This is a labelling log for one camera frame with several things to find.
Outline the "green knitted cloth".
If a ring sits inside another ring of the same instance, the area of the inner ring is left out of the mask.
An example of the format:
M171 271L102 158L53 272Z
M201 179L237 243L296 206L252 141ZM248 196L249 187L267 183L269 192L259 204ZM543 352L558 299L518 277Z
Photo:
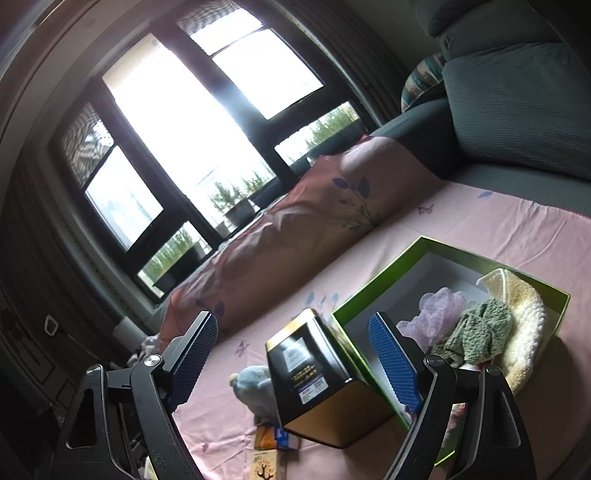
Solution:
M436 343L431 353L454 368L484 363L504 351L513 322L509 306L501 300L472 302L462 312L452 333Z

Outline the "lilac mesh bath puff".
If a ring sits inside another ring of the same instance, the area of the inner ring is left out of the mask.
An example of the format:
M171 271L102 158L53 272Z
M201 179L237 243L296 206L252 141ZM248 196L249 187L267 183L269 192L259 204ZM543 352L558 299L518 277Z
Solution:
M419 314L410 321L400 321L397 328L401 335L413 339L428 353L453 332L466 306L464 292L443 287L435 293L424 294L419 301Z

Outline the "pile of clothes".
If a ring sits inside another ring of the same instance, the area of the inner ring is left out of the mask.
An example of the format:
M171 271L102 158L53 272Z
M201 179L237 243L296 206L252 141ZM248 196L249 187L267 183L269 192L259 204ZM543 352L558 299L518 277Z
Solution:
M142 361L145 357L160 352L160 339L159 335L147 336L141 343L141 345L134 351L131 357L127 360L127 366L129 368L135 366L138 362Z

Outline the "cream knitted hat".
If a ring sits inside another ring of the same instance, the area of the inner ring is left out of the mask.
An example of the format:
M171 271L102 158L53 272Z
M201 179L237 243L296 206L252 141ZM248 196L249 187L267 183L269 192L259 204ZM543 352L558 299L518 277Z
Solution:
M513 324L504 350L495 358L514 394L527 383L542 343L547 314L540 294L513 272L498 268L481 277L491 298L509 307Z

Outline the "blue plush bird toy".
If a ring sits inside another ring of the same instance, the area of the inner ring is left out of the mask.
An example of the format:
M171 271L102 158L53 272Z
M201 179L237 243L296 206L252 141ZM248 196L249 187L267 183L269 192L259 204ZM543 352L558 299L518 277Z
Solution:
M235 397L245 404L259 420L277 422L276 396L266 365L247 366L229 377L229 386Z

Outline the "blue orange Tempo tissue pack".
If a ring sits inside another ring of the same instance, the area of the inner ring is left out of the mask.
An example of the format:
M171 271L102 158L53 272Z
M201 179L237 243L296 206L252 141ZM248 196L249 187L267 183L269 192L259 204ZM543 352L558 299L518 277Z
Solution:
M256 450L297 451L300 449L301 439L288 433L280 425L262 424L256 427L253 448Z

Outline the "small orange tree tissue pack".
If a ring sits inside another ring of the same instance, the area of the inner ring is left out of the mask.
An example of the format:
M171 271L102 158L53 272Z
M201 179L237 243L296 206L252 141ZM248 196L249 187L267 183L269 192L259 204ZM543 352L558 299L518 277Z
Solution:
M250 480L284 480L287 475L286 453L280 450L253 452Z

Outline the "green open box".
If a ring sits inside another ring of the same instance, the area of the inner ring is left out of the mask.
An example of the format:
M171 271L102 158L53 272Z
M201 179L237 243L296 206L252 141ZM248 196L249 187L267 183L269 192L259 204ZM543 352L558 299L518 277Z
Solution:
M370 343L370 318L384 312L391 325L412 320L420 313L420 299L442 287L461 291L467 301L480 304L489 297L484 277L507 265L436 240L421 237L398 258L349 297L334 312L358 352L361 369L375 380L394 407L391 422L379 427L346 449L349 457L363 461L367 469L384 473L396 458L411 426L412 416L394 393L387 374Z

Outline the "black gold tea box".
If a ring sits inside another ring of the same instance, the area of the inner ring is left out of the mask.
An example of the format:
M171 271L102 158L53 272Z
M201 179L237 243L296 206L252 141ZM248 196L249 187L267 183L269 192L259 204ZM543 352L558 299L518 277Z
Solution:
M266 341L280 425L287 432L344 449L392 422L409 427L353 341L334 318L304 309Z

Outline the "pink floral bed sheet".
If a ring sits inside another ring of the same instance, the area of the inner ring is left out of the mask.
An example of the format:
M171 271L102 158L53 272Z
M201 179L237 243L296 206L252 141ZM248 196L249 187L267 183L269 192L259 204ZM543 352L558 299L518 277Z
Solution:
M252 415L228 378L266 359L266 340L305 308L332 313L427 236L536 277L570 297L558 334L519 393L537 474L548 479L590 426L590 221L532 201L460 184L363 238L337 261L252 321L221 325L190 400L174 420L207 479L245 479L252 457Z

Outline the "long pink floral pillow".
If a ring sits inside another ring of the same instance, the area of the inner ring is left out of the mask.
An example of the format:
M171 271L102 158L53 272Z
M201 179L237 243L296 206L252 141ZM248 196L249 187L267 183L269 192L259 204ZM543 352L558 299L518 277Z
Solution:
M440 153L366 136L323 155L286 196L263 211L167 297L161 347L214 313L235 333L279 304L363 236L433 190Z

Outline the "black framed window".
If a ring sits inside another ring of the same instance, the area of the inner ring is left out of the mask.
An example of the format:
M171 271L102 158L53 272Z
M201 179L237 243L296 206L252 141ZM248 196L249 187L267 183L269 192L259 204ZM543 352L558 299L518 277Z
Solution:
M102 62L50 150L108 254L160 301L375 124L276 3L180 1Z

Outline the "dark grey sofa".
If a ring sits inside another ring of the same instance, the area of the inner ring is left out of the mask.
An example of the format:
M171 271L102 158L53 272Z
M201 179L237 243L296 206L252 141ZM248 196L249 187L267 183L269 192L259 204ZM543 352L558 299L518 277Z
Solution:
M415 1L441 83L379 129L439 178L590 212L590 5Z

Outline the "striped cushion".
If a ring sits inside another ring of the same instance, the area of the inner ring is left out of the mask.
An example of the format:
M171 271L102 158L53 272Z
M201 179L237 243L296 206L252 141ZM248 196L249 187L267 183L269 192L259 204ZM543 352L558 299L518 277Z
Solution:
M401 111L447 96L443 69L447 60L441 53L422 59L409 75L401 96Z

